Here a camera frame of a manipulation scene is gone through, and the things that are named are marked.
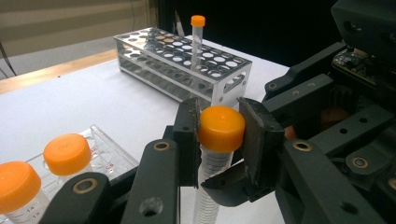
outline black cable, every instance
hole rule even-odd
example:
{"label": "black cable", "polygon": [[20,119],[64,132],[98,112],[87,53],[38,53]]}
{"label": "black cable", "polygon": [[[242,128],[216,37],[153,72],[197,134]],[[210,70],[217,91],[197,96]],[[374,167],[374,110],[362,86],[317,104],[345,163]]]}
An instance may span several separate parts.
{"label": "black cable", "polygon": [[3,69],[0,68],[1,73],[3,73],[3,75],[8,78],[7,74],[3,71]]}
{"label": "black cable", "polygon": [[136,17],[134,15],[134,3],[133,3],[133,0],[131,0],[131,8],[132,8],[132,17],[134,18],[134,21],[132,23],[132,31],[134,31],[134,26],[136,25],[136,23],[135,23]]}
{"label": "black cable", "polygon": [[11,63],[10,63],[9,60],[8,60],[8,57],[7,57],[7,55],[6,55],[6,52],[4,51],[3,44],[1,43],[1,41],[0,41],[0,50],[1,50],[1,53],[3,54],[3,58],[4,58],[4,60],[6,61],[6,63],[7,63],[7,65],[8,65],[8,67],[9,67],[9,69],[11,69],[11,72],[12,72],[12,73],[14,74],[14,76],[16,77],[17,74],[15,73],[14,68],[12,67]]}
{"label": "black cable", "polygon": [[154,9],[155,9],[155,24],[158,27],[158,4],[157,4],[157,0],[154,1]]}

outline test tube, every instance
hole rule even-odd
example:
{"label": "test tube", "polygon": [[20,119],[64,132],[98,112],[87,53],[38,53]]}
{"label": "test tube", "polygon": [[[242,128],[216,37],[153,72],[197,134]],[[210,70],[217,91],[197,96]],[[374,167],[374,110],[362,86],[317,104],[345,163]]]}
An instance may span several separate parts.
{"label": "test tube", "polygon": [[[243,116],[234,109],[214,105],[205,109],[200,116],[198,131],[202,150],[202,162],[198,169],[198,183],[218,175],[231,165],[233,152],[240,148],[245,131]],[[202,189],[195,195],[194,224],[216,222],[219,205]]]}
{"label": "test tube", "polygon": [[196,69],[197,65],[199,65],[201,61],[205,17],[199,15],[192,16],[191,26],[192,26],[191,68]]}
{"label": "test tube", "polygon": [[36,224],[50,200],[41,190],[41,179],[25,161],[0,165],[0,214],[12,223]]}
{"label": "test tube", "polygon": [[76,175],[92,171],[90,146],[78,133],[52,139],[44,148],[43,156],[49,170],[59,176],[60,185]]}

